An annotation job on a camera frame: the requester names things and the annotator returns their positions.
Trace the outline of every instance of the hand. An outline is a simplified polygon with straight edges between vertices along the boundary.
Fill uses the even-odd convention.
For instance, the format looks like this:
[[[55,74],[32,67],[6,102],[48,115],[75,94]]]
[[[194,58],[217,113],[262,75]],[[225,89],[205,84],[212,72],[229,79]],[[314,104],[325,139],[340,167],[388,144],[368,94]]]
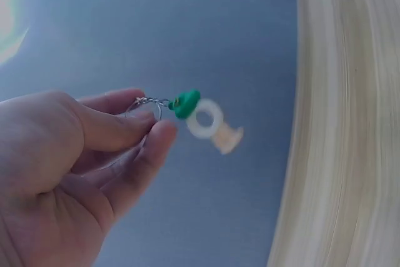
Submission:
[[[0,266],[91,266],[176,135],[152,113],[113,116],[142,96],[129,89],[79,103],[56,92],[0,103]]]

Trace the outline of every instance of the blue surface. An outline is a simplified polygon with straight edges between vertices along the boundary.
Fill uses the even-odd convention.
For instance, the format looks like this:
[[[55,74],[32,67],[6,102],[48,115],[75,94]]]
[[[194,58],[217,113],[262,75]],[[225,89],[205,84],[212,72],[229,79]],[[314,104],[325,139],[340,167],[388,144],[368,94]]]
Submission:
[[[244,126],[221,156],[179,123],[177,143],[95,267],[265,267],[288,157],[296,0],[17,0],[30,26],[0,67],[2,99],[127,86],[173,98],[197,88]]]

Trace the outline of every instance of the keychain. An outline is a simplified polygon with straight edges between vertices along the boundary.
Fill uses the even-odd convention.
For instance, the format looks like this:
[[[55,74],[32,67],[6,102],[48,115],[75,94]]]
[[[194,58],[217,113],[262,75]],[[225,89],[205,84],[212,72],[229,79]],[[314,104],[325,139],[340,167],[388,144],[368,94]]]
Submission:
[[[189,131],[199,139],[210,139],[221,154],[230,153],[243,137],[243,128],[233,129],[224,122],[224,114],[217,103],[210,99],[201,98],[200,92],[192,90],[182,93],[174,101],[151,97],[136,98],[135,102],[127,109],[130,111],[143,104],[155,103],[158,108],[158,119],[163,116],[163,108],[174,111],[178,119],[186,120]],[[210,126],[203,126],[197,120],[197,113],[207,113],[212,118]]]

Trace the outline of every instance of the fingertip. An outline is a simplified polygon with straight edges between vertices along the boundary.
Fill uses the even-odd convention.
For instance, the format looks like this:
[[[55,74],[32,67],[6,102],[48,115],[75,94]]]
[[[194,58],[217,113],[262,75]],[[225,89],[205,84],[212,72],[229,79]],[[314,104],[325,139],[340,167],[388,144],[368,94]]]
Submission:
[[[157,136],[157,139],[172,144],[176,139],[177,130],[176,125],[172,121],[161,120],[152,127],[150,133]]]

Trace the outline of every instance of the green charm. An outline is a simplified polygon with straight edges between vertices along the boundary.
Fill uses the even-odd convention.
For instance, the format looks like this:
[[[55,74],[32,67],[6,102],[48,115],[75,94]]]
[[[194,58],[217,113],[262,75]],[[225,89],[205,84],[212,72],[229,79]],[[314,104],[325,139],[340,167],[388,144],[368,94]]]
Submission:
[[[178,119],[186,119],[193,113],[201,98],[198,90],[182,93],[168,104],[168,108],[175,112]]]

